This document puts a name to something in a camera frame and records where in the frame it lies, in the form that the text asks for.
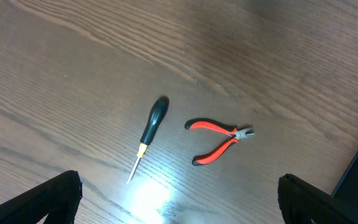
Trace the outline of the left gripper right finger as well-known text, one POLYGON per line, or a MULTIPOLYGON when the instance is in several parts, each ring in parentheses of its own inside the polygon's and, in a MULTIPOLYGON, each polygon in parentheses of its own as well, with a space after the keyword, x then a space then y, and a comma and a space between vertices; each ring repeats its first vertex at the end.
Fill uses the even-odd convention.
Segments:
POLYGON ((292 174, 278 180, 278 204, 286 224, 358 224, 358 209, 292 174))

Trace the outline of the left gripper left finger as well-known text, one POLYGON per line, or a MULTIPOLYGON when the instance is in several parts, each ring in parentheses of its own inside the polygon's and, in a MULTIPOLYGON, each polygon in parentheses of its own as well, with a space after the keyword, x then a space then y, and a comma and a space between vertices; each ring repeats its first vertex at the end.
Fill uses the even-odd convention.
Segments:
POLYGON ((0 204, 0 223, 73 223, 81 199, 80 176, 68 170, 0 204))

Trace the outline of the red handled pliers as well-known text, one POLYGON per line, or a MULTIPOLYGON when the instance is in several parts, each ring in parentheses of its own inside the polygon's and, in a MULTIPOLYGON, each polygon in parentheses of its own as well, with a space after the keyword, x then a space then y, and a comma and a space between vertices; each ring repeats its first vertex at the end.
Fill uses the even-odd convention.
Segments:
POLYGON ((201 130, 209 132, 212 136, 209 140, 209 151, 203 150, 192 159, 193 166, 205 166, 218 160, 231 146, 238 144, 241 140, 250 139, 255 135, 252 125, 238 126, 235 124, 224 124, 209 118, 193 118, 188 120, 184 128, 189 131, 200 133, 201 130))

